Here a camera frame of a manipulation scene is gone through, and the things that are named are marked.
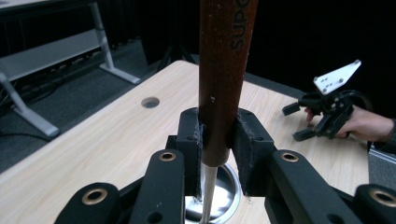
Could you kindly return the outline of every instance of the metal rod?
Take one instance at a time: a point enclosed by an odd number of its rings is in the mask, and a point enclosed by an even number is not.
[[[215,194],[216,177],[218,175],[218,167],[205,167],[205,189],[204,189],[204,210],[200,224],[206,224],[210,221],[210,210],[212,209],[213,195]]]

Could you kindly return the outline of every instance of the table surface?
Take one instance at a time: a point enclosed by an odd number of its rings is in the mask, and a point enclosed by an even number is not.
[[[160,104],[145,108],[156,97]],[[283,116],[296,99],[244,82],[239,107],[253,112],[278,149],[303,154],[333,187],[354,194],[368,183],[365,142],[295,142],[304,112]],[[51,223],[74,193],[94,182],[119,189],[146,172],[150,156],[177,134],[180,113],[198,106],[198,66],[175,62],[0,175],[0,223]],[[233,156],[228,163],[236,171]],[[264,198],[243,197],[228,223],[269,223]]]

